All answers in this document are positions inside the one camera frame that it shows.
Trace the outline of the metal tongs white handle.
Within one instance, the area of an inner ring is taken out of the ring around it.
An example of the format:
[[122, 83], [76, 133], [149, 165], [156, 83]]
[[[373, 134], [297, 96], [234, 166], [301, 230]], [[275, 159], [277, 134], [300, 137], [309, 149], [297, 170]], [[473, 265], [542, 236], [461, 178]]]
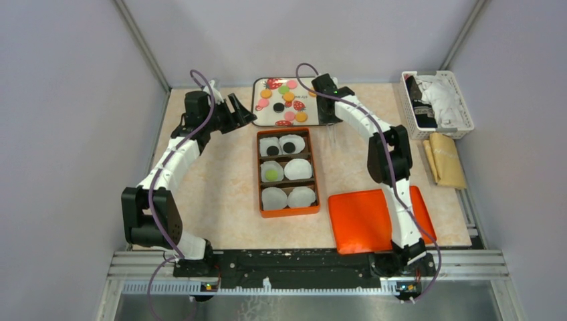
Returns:
[[326, 126], [328, 132], [328, 138], [330, 142], [330, 146], [332, 149], [336, 150], [338, 148], [338, 141], [337, 141], [337, 125], [336, 124], [329, 124]]

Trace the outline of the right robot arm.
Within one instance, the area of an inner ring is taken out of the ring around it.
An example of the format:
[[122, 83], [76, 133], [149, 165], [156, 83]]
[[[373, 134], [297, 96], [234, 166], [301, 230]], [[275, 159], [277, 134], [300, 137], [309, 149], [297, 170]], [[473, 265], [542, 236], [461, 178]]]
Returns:
[[311, 86], [318, 112], [331, 123], [345, 122], [368, 141], [366, 168], [380, 185], [392, 226], [392, 267], [402, 276], [411, 275], [426, 255], [423, 228], [417, 223], [410, 192], [413, 166], [407, 129], [383, 121], [369, 110], [349, 87], [339, 88], [330, 74], [317, 75]]

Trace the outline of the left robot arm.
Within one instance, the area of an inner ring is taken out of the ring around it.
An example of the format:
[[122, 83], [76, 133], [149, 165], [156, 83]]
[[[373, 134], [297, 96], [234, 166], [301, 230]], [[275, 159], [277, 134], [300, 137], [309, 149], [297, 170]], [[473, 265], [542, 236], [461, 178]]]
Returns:
[[121, 194], [125, 239], [130, 245], [171, 249], [188, 259], [198, 276], [209, 275], [214, 258], [206, 253], [206, 239], [183, 229], [174, 200], [191, 165], [201, 156], [214, 132], [226, 134], [257, 119], [235, 94], [224, 98], [211, 80], [200, 90], [187, 92], [185, 112], [172, 131], [168, 145], [148, 175]]

